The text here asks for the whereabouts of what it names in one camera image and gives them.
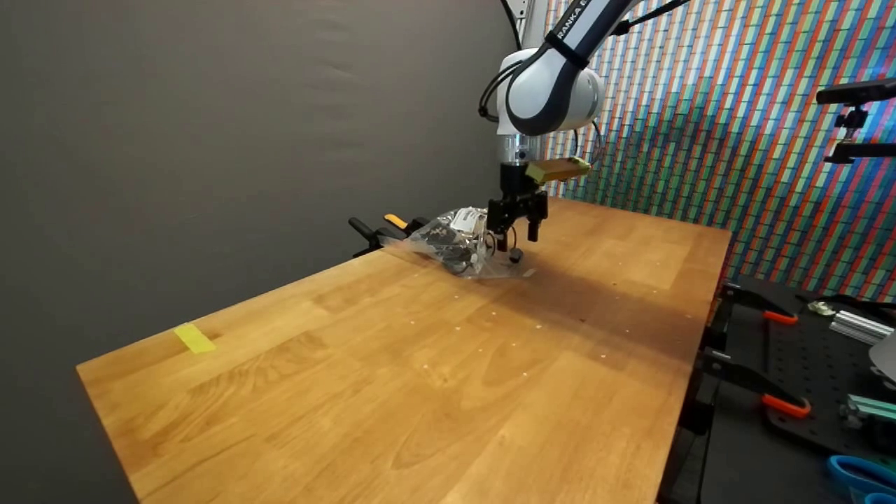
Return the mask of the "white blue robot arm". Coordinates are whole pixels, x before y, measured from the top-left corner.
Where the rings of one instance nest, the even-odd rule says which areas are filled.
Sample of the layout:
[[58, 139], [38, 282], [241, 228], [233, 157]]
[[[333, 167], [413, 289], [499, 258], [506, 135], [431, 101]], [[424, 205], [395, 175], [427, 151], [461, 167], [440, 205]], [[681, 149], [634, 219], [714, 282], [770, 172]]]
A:
[[539, 137], [591, 122], [605, 87], [591, 55], [606, 35], [626, 30], [623, 13], [634, 0], [569, 0], [548, 18], [550, 0], [524, 0], [508, 9], [517, 48], [506, 52], [480, 90], [478, 115], [496, 122], [501, 195], [487, 202], [487, 228], [506, 247], [517, 219], [536, 237], [548, 195], [532, 172]]

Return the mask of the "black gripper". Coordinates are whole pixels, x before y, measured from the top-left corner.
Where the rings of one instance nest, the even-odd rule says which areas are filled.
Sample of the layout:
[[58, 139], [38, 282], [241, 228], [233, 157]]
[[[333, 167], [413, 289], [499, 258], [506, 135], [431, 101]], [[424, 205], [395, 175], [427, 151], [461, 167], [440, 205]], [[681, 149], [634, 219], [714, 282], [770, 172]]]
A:
[[527, 237], [539, 237], [539, 220], [548, 214], [548, 199], [528, 175], [527, 165], [501, 165], [501, 195], [487, 202], [487, 233], [496, 242], [503, 240], [499, 223], [513, 223], [527, 214]]

